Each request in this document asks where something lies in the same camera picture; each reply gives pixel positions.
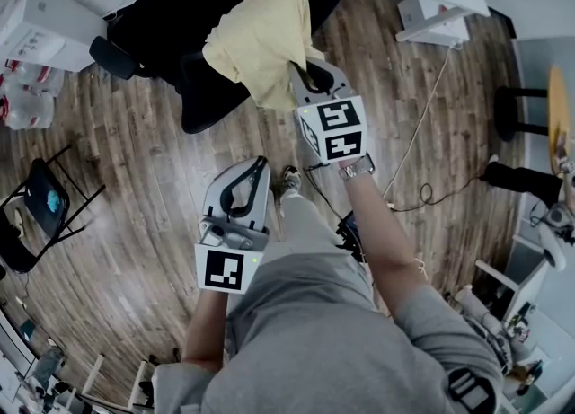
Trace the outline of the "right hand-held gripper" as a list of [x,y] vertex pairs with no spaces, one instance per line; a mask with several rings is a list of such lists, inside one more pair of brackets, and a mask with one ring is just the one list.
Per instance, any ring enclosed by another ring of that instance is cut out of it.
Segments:
[[321,164],[356,159],[367,151],[367,119],[362,98],[335,65],[315,57],[302,67],[289,64],[291,86],[300,105],[302,134]]

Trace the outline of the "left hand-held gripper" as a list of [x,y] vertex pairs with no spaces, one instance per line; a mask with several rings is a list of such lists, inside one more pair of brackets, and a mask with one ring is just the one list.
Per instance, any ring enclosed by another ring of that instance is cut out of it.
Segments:
[[203,206],[208,217],[199,223],[195,244],[200,289],[247,292],[269,242],[264,228],[269,188],[270,165],[261,155],[230,166],[208,187]]

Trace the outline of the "yellow clothes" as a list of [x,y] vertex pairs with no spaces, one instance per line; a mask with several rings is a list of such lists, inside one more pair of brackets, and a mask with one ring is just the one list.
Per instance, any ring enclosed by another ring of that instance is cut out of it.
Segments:
[[243,0],[221,17],[202,54],[258,107],[281,111],[297,108],[289,65],[323,58],[313,46],[309,0]]

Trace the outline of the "black office chair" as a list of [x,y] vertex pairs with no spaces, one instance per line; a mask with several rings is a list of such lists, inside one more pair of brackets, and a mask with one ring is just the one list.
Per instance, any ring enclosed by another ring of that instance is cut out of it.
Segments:
[[[221,17],[242,1],[136,0],[117,13],[104,37],[94,39],[91,56],[121,79],[161,78],[172,85],[181,96],[182,129],[197,134],[253,100],[243,84],[223,77],[202,54]],[[339,2],[309,0],[312,37]]]

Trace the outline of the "person's left forearm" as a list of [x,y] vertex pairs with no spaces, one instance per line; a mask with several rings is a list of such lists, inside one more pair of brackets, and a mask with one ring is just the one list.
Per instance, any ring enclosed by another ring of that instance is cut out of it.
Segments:
[[200,292],[181,350],[182,363],[200,366],[213,374],[221,370],[227,303],[227,293],[206,289]]

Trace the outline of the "black folding chair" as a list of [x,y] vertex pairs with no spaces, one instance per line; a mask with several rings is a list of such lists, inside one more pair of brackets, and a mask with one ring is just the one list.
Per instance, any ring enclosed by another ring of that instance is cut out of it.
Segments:
[[[67,145],[47,160],[34,159],[26,179],[0,203],[0,260],[17,274],[29,273],[49,249],[83,232],[86,229],[84,225],[75,230],[71,229],[70,225],[106,190],[102,185],[90,196],[80,190],[79,185],[59,161],[59,157],[71,148],[71,145]],[[69,212],[70,196],[51,170],[51,164],[55,164],[64,173],[84,199],[84,203],[74,213]],[[52,213],[47,206],[47,194],[52,189],[62,198],[62,205],[57,213]],[[48,237],[45,245],[36,254],[32,253],[15,233],[15,225],[9,221],[4,211],[4,208],[16,198],[23,199],[23,204],[32,219]]]

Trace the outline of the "person's shoe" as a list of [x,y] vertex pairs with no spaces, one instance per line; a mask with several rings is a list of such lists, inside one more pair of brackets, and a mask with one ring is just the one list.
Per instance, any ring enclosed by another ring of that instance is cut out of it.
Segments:
[[284,199],[298,195],[301,185],[302,179],[300,171],[293,165],[287,166],[283,173],[280,197]]

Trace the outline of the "person's light trouser leg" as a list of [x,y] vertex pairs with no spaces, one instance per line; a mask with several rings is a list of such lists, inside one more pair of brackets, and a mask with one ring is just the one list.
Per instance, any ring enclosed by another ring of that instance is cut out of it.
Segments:
[[280,199],[281,241],[297,253],[337,251],[342,239],[328,226],[316,205],[293,189]]

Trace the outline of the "silver wristwatch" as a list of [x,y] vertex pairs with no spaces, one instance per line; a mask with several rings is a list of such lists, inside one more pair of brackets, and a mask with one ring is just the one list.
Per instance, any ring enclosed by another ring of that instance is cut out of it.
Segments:
[[375,166],[369,154],[365,154],[350,163],[340,162],[342,166],[339,169],[339,176],[348,181],[360,175],[375,173]]

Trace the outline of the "white box with red mark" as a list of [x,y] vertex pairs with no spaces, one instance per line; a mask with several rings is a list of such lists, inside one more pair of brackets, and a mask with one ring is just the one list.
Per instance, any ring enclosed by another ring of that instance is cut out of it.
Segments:
[[[452,5],[434,0],[402,0],[397,5],[397,8],[402,19],[403,28],[407,29],[450,10]],[[413,38],[409,38],[410,42],[444,47],[454,47],[469,40],[470,35],[464,18],[441,24]]]

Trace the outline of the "person's grey shirt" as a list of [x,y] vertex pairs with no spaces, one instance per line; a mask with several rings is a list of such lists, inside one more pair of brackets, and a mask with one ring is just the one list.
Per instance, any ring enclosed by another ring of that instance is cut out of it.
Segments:
[[500,364],[431,286],[393,318],[379,313],[359,264],[342,250],[274,242],[226,322],[217,373],[157,367],[155,414],[468,414],[458,375],[500,400]]

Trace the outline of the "round wooden table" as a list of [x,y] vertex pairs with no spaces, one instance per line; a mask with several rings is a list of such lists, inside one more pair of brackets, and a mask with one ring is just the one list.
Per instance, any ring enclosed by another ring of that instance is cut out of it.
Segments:
[[[546,127],[519,121],[519,98],[547,100]],[[565,151],[568,154],[571,150],[571,109],[567,84],[557,65],[552,65],[546,89],[499,87],[495,92],[493,111],[495,129],[504,142],[511,142],[516,133],[548,137],[552,174],[562,173],[555,161],[555,147],[559,136],[565,135]]]

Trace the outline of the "white water dispenser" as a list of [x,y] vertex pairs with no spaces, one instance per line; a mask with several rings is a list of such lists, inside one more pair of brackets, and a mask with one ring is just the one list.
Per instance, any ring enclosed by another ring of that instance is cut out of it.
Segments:
[[16,0],[0,25],[0,62],[78,73],[94,63],[90,47],[106,30],[102,17],[75,0]]

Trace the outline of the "white shelf unit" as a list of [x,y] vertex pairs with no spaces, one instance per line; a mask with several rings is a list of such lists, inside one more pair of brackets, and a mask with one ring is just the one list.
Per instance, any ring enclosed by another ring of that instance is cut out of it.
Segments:
[[475,267],[479,275],[480,299],[496,318],[509,326],[525,303],[535,303],[549,264],[541,246],[514,235],[503,272],[483,260],[477,260]]

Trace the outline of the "white grey device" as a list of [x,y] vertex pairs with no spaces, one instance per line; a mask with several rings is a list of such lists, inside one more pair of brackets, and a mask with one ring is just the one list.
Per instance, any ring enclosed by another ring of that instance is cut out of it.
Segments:
[[534,205],[529,222],[536,228],[544,250],[544,258],[558,271],[567,266],[564,246],[575,246],[575,216],[562,202],[548,208],[542,216],[535,216]]

